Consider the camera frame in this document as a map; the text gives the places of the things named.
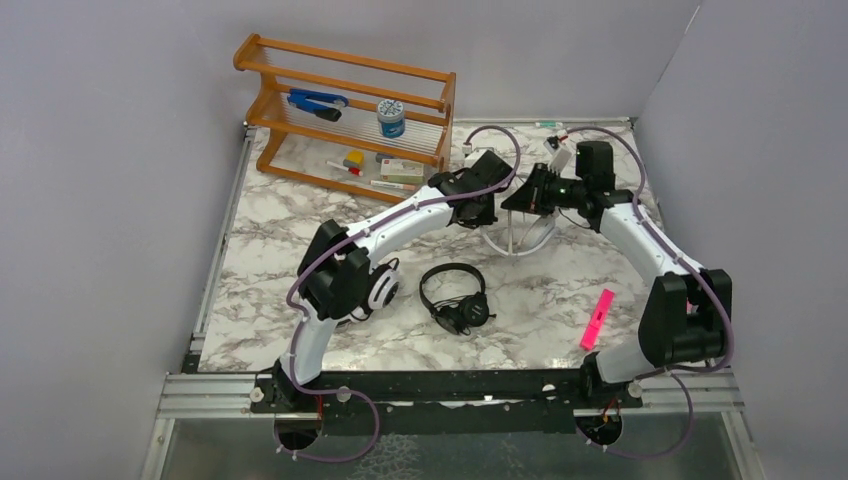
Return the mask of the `white over-ear headphones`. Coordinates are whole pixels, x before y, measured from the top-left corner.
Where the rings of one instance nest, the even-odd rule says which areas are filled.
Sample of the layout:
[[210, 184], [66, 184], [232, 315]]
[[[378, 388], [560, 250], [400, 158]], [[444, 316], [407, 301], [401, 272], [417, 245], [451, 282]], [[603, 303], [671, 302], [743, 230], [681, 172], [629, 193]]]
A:
[[542, 249], [557, 231], [553, 215], [536, 216], [530, 223], [525, 214], [506, 212], [503, 228], [496, 228], [499, 237], [490, 234], [488, 228], [481, 230], [485, 244], [502, 257], [525, 257]]

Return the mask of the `small black on-ear headphones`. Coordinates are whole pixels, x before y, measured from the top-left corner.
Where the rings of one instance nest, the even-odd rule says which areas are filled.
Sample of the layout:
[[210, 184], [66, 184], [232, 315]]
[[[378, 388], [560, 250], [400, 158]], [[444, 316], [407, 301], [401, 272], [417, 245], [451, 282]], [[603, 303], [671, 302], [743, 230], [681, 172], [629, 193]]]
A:
[[[474, 277], [478, 282], [478, 291], [449, 299], [431, 301], [424, 287], [432, 277], [449, 271], [460, 271]], [[453, 335], [469, 336], [472, 328], [482, 327], [490, 319], [497, 317], [490, 309], [486, 295], [486, 280], [482, 273], [467, 263], [451, 262], [438, 265], [426, 271], [419, 281], [419, 299], [437, 324]]]

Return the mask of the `white black gaming headset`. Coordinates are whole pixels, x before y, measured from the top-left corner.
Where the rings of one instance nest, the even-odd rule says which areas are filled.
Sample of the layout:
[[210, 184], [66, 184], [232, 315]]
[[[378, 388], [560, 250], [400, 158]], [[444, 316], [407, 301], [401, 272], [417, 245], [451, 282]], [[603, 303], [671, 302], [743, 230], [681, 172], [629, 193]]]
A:
[[375, 267], [369, 277], [366, 299], [337, 326], [367, 321], [375, 311], [389, 305], [399, 290], [399, 266], [400, 259], [395, 257]]

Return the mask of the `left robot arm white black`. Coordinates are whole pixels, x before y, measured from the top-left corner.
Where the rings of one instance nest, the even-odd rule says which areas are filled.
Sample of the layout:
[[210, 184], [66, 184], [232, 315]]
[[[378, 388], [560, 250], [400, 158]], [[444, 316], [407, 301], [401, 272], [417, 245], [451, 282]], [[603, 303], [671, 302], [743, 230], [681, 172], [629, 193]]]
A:
[[371, 276], [381, 260], [412, 240], [451, 224], [487, 224], [483, 212], [491, 197], [504, 190], [517, 166], [482, 149], [473, 165], [432, 176], [406, 200], [348, 226], [334, 220], [316, 231], [290, 288], [287, 304], [301, 318], [279, 362], [284, 376], [276, 396], [298, 411], [313, 401], [314, 384], [339, 321], [366, 306], [377, 309]]

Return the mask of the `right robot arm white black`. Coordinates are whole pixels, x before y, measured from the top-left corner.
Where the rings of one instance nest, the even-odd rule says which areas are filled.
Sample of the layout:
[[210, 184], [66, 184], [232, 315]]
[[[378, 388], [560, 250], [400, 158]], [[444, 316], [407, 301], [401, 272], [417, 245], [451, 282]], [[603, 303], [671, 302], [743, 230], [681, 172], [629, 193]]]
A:
[[550, 216], [571, 209], [614, 244], [650, 287], [636, 339], [587, 360], [579, 398], [600, 407], [617, 384], [667, 368], [691, 367], [731, 352], [732, 281], [678, 250], [648, 217], [637, 196], [616, 186], [613, 148], [604, 141], [576, 145], [575, 176], [537, 163], [501, 204], [507, 211]]

